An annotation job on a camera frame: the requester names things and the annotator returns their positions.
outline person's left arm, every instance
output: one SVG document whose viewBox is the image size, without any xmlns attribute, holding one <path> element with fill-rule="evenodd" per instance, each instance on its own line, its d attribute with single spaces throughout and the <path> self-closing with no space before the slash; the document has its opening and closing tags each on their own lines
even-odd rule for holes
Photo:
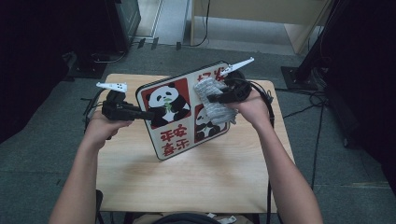
<svg viewBox="0 0 396 224">
<path fill-rule="evenodd" d="M 110 121 L 97 111 L 87 127 L 69 177 L 56 202 L 49 223 L 89 223 L 96 216 L 96 173 L 99 149 L 109 136 L 131 121 Z"/>
</svg>

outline rectangular board with panda print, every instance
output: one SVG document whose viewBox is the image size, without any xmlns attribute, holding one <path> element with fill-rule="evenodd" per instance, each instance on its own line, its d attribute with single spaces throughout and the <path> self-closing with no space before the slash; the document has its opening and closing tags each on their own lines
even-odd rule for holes
<svg viewBox="0 0 396 224">
<path fill-rule="evenodd" d="M 137 89 L 136 100 L 141 110 L 155 114 L 153 120 L 145 123 L 159 160 L 167 160 L 228 132 L 230 122 L 212 124 L 193 88 L 206 77 L 222 81 L 220 72 L 226 67 L 226 62 L 213 63 Z"/>
</svg>

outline table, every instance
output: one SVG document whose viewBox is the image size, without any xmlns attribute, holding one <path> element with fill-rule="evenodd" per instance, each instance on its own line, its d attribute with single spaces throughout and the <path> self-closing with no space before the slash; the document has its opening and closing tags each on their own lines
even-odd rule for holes
<svg viewBox="0 0 396 224">
<path fill-rule="evenodd" d="M 194 17 L 206 17 L 207 2 L 192 0 L 191 45 L 194 45 Z M 301 53 L 316 26 L 324 25 L 331 5 L 332 0 L 216 0 L 210 2 L 209 17 L 284 23 L 295 53 Z"/>
<path fill-rule="evenodd" d="M 137 105 L 136 89 L 162 78 L 112 74 L 106 82 L 126 82 L 125 101 Z M 274 86 L 256 81 L 275 97 L 276 133 L 293 159 Z M 99 102 L 106 95 L 104 91 Z M 241 115 L 236 122 L 226 134 L 166 161 L 157 159 L 143 120 L 120 129 L 99 153 L 101 211 L 265 213 L 268 174 L 259 137 Z"/>
</svg>

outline panda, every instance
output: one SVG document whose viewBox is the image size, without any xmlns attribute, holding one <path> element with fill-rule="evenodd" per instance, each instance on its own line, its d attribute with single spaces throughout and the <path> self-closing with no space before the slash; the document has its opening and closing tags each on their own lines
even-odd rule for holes
<svg viewBox="0 0 396 224">
<path fill-rule="evenodd" d="M 215 125 L 210 121 L 203 107 L 195 119 L 195 142 L 204 140 L 207 137 L 220 133 L 225 128 L 225 123 Z"/>
<path fill-rule="evenodd" d="M 191 110 L 190 105 L 179 94 L 173 82 L 146 95 L 146 100 L 148 101 L 148 112 L 155 114 L 151 121 L 153 127 L 162 127 L 172 121 L 183 119 Z"/>
</svg>

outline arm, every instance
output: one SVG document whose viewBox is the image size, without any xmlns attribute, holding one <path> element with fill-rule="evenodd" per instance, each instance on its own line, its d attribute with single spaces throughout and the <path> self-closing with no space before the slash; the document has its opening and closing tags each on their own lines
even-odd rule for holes
<svg viewBox="0 0 396 224">
<path fill-rule="evenodd" d="M 96 216 L 96 171 L 99 149 L 106 139 L 131 121 L 109 121 L 101 112 L 93 114 L 82 139 L 69 177 L 58 198 L 49 223 L 89 223 Z"/>
<path fill-rule="evenodd" d="M 271 126 L 268 108 L 259 93 L 228 104 L 250 122 L 259 135 L 276 206 L 285 223 L 323 223 L 314 192 L 283 148 Z"/>
</svg>

